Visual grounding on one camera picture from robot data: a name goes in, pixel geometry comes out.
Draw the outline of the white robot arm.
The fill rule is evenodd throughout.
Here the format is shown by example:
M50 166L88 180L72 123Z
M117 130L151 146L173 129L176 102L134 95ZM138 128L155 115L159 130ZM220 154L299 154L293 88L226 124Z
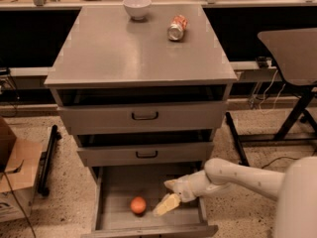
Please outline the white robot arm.
M295 161L284 173L208 160L191 175L167 180L172 190L154 209L162 216L182 202L210 196L237 184L277 202L273 238L317 238L317 158Z

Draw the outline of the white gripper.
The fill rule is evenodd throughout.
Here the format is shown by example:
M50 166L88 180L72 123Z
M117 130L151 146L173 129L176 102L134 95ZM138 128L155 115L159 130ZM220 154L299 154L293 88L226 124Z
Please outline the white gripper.
M210 179L204 171L186 175L178 180L166 180L164 186L174 193L168 193L153 210L154 216L162 216L176 209L180 202L190 202L199 196L206 195Z

